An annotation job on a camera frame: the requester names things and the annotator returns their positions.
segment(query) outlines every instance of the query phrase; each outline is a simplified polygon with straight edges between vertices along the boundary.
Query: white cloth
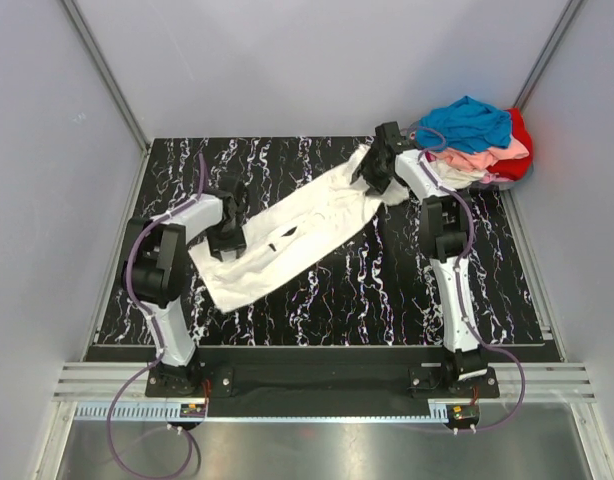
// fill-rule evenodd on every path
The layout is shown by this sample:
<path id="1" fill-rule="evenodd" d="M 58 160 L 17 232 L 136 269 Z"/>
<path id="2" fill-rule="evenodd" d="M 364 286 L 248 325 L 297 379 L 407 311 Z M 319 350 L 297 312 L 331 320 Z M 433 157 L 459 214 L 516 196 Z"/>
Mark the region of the white cloth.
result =
<path id="1" fill-rule="evenodd" d="M 396 205 L 408 191 L 392 181 L 380 197 L 367 196 L 354 170 L 368 147 L 252 217 L 243 227 L 247 249 L 237 260 L 221 262 L 207 241 L 189 254 L 216 306 L 223 312 L 248 305 L 273 292 L 345 243 L 371 220 L 381 203 Z"/>
<path id="2" fill-rule="evenodd" d="M 437 158 L 435 161 L 429 162 L 429 166 L 434 169 L 446 186 L 455 188 L 456 190 L 468 187 L 472 183 L 481 180 L 488 173 L 487 170 L 464 172 L 451 165 L 447 165 L 447 162 L 442 158 Z"/>

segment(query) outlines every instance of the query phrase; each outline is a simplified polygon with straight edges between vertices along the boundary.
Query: black marble surface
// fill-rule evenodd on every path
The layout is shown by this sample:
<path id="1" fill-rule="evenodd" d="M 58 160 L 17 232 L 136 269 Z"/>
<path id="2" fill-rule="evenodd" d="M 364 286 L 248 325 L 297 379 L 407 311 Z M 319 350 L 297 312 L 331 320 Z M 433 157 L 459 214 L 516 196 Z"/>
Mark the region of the black marble surface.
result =
<path id="1" fill-rule="evenodd" d="M 248 217 L 346 161 L 371 138 L 212 138 L 154 142 L 135 214 L 151 216 L 196 190 L 195 155 L 205 155 L 210 183 L 240 175 Z M 474 193 L 475 249 L 470 284 L 486 341 L 536 344 L 542 336 L 500 197 Z M 442 340 L 438 289 L 417 241 L 415 198 L 381 208 L 364 230 L 312 268 L 253 305 L 218 311 L 188 264 L 183 310 L 206 345 L 428 345 Z M 147 326 L 127 296 L 112 291 L 95 343 L 149 344 Z"/>

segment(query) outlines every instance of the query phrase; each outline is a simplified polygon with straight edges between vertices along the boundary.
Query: red cloth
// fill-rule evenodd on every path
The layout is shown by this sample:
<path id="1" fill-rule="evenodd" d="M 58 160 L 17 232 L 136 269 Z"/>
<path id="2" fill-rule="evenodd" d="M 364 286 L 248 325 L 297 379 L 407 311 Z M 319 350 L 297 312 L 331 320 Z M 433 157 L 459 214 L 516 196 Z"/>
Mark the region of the red cloth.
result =
<path id="1" fill-rule="evenodd" d="M 529 155 L 520 159 L 500 160 L 496 164 L 487 167 L 487 171 L 516 181 L 525 176 L 527 169 L 534 160 L 534 146 L 529 133 L 525 130 L 525 122 L 520 114 L 520 110 L 517 108 L 510 108 L 507 111 L 511 114 L 511 134 L 527 148 Z"/>

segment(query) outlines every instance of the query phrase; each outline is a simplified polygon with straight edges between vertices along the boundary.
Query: blue cloth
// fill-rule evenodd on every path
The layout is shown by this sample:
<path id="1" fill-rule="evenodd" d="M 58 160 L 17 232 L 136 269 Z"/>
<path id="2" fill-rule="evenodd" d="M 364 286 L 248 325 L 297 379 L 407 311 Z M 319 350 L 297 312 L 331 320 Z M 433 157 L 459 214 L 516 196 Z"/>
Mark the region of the blue cloth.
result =
<path id="1" fill-rule="evenodd" d="M 432 110 L 420 125 L 442 133 L 447 140 L 445 148 L 465 153 L 507 148 L 511 142 L 511 114 L 467 96 L 448 107 Z M 441 143 L 437 135 L 425 130 L 416 132 L 416 140 L 425 148 Z"/>

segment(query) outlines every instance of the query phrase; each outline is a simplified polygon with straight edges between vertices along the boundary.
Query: cable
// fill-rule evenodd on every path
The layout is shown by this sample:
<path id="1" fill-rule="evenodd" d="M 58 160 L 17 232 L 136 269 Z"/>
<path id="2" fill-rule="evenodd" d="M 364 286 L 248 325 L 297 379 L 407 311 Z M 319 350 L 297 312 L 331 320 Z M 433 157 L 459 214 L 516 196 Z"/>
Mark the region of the cable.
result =
<path id="1" fill-rule="evenodd" d="M 476 405 L 476 402 L 478 401 L 478 385 L 472 388 L 472 391 L 474 392 L 474 398 L 471 399 L 469 405 Z"/>
<path id="2" fill-rule="evenodd" d="M 427 161 L 423 160 L 423 157 L 425 155 L 425 153 L 429 152 L 429 151 L 441 151 L 445 148 L 445 145 L 447 145 L 447 140 L 445 139 L 445 137 L 438 131 L 434 130 L 433 128 L 428 128 L 428 127 L 415 127 L 412 132 L 410 133 L 410 138 L 414 139 L 415 135 L 416 135 L 416 131 L 417 130 L 425 130 L 428 132 L 433 133 L 434 135 L 438 136 L 439 139 L 442 140 L 442 143 L 433 147 L 428 147 L 428 148 L 424 148 L 423 150 L 420 151 L 420 153 L 418 154 L 418 164 L 420 165 L 420 167 L 423 169 L 423 171 L 425 172 L 425 175 L 427 175 L 427 177 L 429 178 L 429 180 L 431 180 L 431 182 L 442 192 L 447 193 L 448 195 L 451 195 L 462 207 L 462 209 L 465 211 L 465 214 L 467 215 L 467 219 L 468 219 L 468 225 L 469 225 L 469 234 L 467 237 L 467 244 L 465 245 L 465 248 L 463 249 L 463 251 L 460 253 L 460 255 L 458 256 L 458 258 L 456 259 L 456 263 L 454 264 L 454 271 L 455 271 L 455 275 L 456 275 L 456 288 L 458 290 L 458 303 L 460 305 L 460 313 L 462 318 L 467 318 L 467 309 L 465 308 L 465 302 L 463 300 L 463 292 L 462 292 L 462 287 L 460 285 L 461 279 L 460 279 L 460 271 L 459 271 L 459 267 L 460 267 L 460 260 L 462 260 L 463 258 L 467 258 L 469 256 L 469 252 L 471 251 L 473 245 L 474 245 L 474 238 L 475 238 L 475 227 L 474 227 L 474 217 L 471 213 L 471 209 L 469 208 L 469 205 L 467 205 L 467 202 L 465 202 L 465 200 L 455 191 L 449 188 L 446 188 L 445 186 L 441 185 L 438 180 L 436 180 L 436 177 L 431 173 L 429 167 L 427 166 Z M 520 394 L 518 395 L 518 401 L 516 402 L 516 404 L 514 405 L 514 407 L 511 409 L 511 411 L 507 414 L 507 416 L 505 416 L 505 418 L 503 418 L 502 420 L 499 420 L 491 425 L 487 425 L 485 427 L 480 427 L 478 430 L 479 431 L 491 431 L 494 430 L 498 427 L 501 427 L 503 425 L 505 425 L 506 423 L 510 422 L 518 413 L 518 410 L 520 409 L 520 406 L 523 403 L 523 400 L 525 399 L 525 389 L 526 389 L 526 384 L 527 384 L 527 380 L 525 378 L 525 369 L 523 368 L 522 364 L 520 363 L 520 360 L 518 360 L 518 358 L 516 358 L 516 356 L 514 354 L 512 354 L 511 352 L 508 352 L 507 350 L 504 350 L 502 348 L 498 348 L 498 347 L 494 347 L 492 345 L 489 345 L 488 343 L 486 343 L 482 337 L 480 336 L 480 334 L 478 333 L 478 331 L 467 321 L 464 321 L 465 325 L 467 326 L 467 328 L 469 329 L 469 332 L 474 336 L 474 338 L 478 341 L 478 343 L 480 344 L 480 346 L 482 346 L 485 350 L 488 350 L 490 352 L 493 353 L 498 353 L 500 355 L 504 355 L 507 358 L 509 358 L 512 362 L 514 362 L 516 364 L 516 366 L 518 367 L 518 373 L 520 374 Z"/>
<path id="3" fill-rule="evenodd" d="M 151 321 L 151 324 L 154 327 L 154 332 L 156 334 L 156 338 L 154 338 L 154 341 L 156 343 L 157 355 L 156 355 L 156 358 L 152 362 L 150 362 L 149 364 L 147 364 L 146 367 L 136 372 L 129 380 L 127 380 L 127 382 L 123 384 L 122 387 L 120 387 L 120 389 L 118 390 L 118 393 L 116 393 L 116 396 L 114 397 L 114 399 L 111 402 L 111 405 L 109 406 L 109 412 L 107 412 L 107 418 L 106 418 L 105 423 L 107 427 L 107 444 L 109 445 L 109 451 L 111 452 L 111 455 L 114 461 L 126 473 L 129 473 L 130 475 L 133 475 L 134 477 L 140 478 L 143 480 L 174 480 L 178 478 L 185 471 L 185 469 L 189 466 L 189 463 L 191 462 L 192 450 L 194 449 L 194 446 L 196 447 L 196 451 L 200 453 L 200 448 L 198 448 L 198 445 L 196 444 L 196 440 L 194 439 L 194 437 L 187 430 L 183 430 L 182 428 L 179 428 L 178 429 L 179 434 L 182 433 L 187 439 L 187 444 L 189 447 L 188 452 L 187 452 L 187 458 L 185 459 L 183 464 L 180 466 L 180 468 L 176 470 L 174 473 L 172 473 L 171 475 L 165 475 L 163 477 L 150 477 L 150 476 L 138 473 L 132 470 L 131 468 L 129 468 L 127 465 L 125 465 L 123 460 L 120 458 L 120 455 L 116 451 L 116 447 L 114 447 L 114 440 L 113 440 L 112 432 L 111 432 L 111 417 L 116 407 L 116 404 L 118 403 L 118 400 L 120 400 L 120 397 L 123 395 L 123 393 L 125 393 L 125 390 L 127 390 L 127 388 L 136 381 L 137 378 L 139 378 L 141 375 L 143 375 L 144 373 L 148 372 L 149 370 L 154 368 L 156 365 L 158 365 L 163 359 L 163 357 L 165 356 L 165 345 L 164 345 L 164 339 L 163 339 L 163 332 L 160 329 L 158 322 L 156 321 L 154 311 L 151 308 L 149 308 L 147 305 L 142 303 L 136 296 L 136 293 L 134 292 L 133 283 L 132 283 L 132 272 L 133 272 L 134 262 L 136 261 L 136 257 L 138 256 L 138 250 L 140 249 L 141 243 L 151 233 L 152 230 L 154 230 L 158 225 L 162 224 L 165 220 L 173 218 L 174 216 L 185 211 L 186 209 L 196 204 L 200 200 L 200 197 L 203 193 L 203 189 L 205 186 L 205 180 L 207 176 L 207 165 L 205 163 L 205 158 L 203 157 L 203 154 L 201 152 L 198 152 L 197 158 L 200 164 L 200 179 L 198 182 L 198 191 L 197 191 L 196 197 L 190 198 L 189 200 L 183 202 L 181 205 L 178 205 L 177 207 L 175 207 L 171 212 L 165 212 L 163 215 L 156 218 L 152 223 L 150 223 L 142 232 L 140 232 L 140 235 L 138 235 L 138 238 L 136 238 L 136 241 L 134 242 L 133 246 L 131 247 L 131 251 L 129 252 L 129 257 L 127 259 L 127 268 L 125 270 L 125 286 L 126 286 L 127 294 L 129 295 L 129 298 L 132 300 L 132 302 L 134 302 L 134 304 L 139 309 L 143 310 L 146 313 L 146 315 L 149 317 L 149 321 Z"/>
<path id="4" fill-rule="evenodd" d="M 201 385 L 203 387 L 203 392 L 205 393 L 205 403 L 203 404 L 203 408 L 198 413 L 186 413 L 185 414 L 186 417 L 194 417 L 194 418 L 202 419 L 198 422 L 199 424 L 203 423 L 205 418 L 207 418 L 207 406 L 209 405 L 209 392 L 211 391 L 209 380 L 203 380 Z"/>
<path id="5" fill-rule="evenodd" d="M 146 431 L 145 433 L 143 433 L 140 437 L 132 440 L 132 442 L 123 447 L 121 450 L 118 451 L 118 455 L 123 456 L 125 455 L 127 452 L 131 451 L 132 449 L 134 449 L 137 445 L 140 445 L 142 442 L 144 442 L 147 438 L 150 438 L 152 436 L 154 436 L 157 433 L 163 432 L 165 430 L 171 430 L 169 425 L 163 425 L 160 427 L 156 427 L 156 428 L 152 428 L 151 430 Z M 87 438 L 85 437 L 85 439 L 83 439 L 83 443 L 85 443 L 85 451 L 89 452 L 91 450 L 95 450 L 94 447 L 91 446 L 91 441 L 87 440 Z M 196 441 L 196 439 L 193 439 L 194 442 L 194 449 L 196 450 L 196 454 L 198 455 L 198 459 L 199 459 L 199 463 L 200 463 L 200 447 L 198 446 L 198 442 Z M 85 456 L 87 457 L 87 459 L 93 464 L 93 465 L 105 465 L 109 462 L 113 462 L 114 461 L 114 457 L 113 456 L 108 456 L 106 458 L 103 459 L 97 459 L 97 458 L 92 458 L 92 456 L 90 456 L 88 453 L 85 453 Z"/>

